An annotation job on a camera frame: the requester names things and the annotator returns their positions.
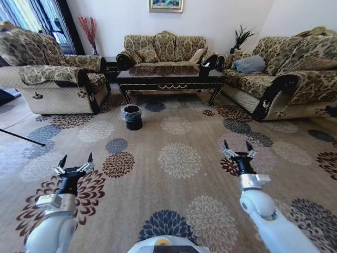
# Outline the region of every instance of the coffee table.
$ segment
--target coffee table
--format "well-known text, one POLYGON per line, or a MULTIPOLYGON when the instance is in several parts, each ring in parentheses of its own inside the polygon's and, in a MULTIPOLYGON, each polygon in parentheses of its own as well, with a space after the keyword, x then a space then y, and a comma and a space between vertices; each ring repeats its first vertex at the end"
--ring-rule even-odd
POLYGON ((208 76, 199 76, 195 66, 134 66, 117 77, 127 104, 130 104, 127 93, 132 91, 214 90, 209 100, 212 105, 223 83, 221 72, 211 70, 208 76))

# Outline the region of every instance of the picture frame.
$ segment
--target picture frame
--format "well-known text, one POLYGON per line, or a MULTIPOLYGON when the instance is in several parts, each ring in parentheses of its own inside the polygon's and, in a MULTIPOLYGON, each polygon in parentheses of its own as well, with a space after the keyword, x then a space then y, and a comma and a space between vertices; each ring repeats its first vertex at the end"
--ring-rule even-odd
POLYGON ((183 12, 184 0, 148 0, 150 12, 183 12))

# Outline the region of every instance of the dark wood trim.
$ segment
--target dark wood trim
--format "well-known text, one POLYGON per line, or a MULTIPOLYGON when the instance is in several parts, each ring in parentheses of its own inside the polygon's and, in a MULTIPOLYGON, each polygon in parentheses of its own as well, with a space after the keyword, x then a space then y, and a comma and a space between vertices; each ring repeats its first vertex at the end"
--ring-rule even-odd
POLYGON ((55 5, 57 5, 57 9, 62 14, 62 18, 66 25, 66 29, 68 30, 69 36, 71 37, 71 41, 69 43, 73 44, 76 55, 85 55, 83 45, 78 35, 72 14, 69 10, 68 4, 66 0, 55 0, 55 5))

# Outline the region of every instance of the vase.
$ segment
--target vase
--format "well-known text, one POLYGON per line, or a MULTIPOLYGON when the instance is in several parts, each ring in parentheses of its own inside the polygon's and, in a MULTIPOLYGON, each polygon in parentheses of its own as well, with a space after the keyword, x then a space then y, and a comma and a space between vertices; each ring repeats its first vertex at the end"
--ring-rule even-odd
POLYGON ((91 48, 92 48, 92 51, 93 51, 93 55, 98 55, 95 43, 91 44, 91 48))

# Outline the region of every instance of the floral upholstered sofa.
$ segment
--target floral upholstered sofa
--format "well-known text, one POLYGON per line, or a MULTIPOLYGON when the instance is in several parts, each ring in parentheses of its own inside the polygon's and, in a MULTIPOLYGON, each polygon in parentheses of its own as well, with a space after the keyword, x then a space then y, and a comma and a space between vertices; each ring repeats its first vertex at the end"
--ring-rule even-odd
POLYGON ((193 66, 189 60, 197 50, 205 48, 197 64, 210 63, 215 68, 217 55, 207 51, 206 38, 202 36, 176 36, 167 31, 148 35, 127 35, 125 50, 117 56, 121 70, 136 66, 193 66))
POLYGON ((225 55, 223 93, 256 120, 324 116, 337 105, 337 36, 264 37, 253 53, 225 55), (233 62, 264 58, 263 73, 239 73, 233 62))
POLYGON ((64 55, 48 35, 1 32, 0 56, 0 87, 18 89, 36 114, 98 113, 110 92, 104 58, 64 55))

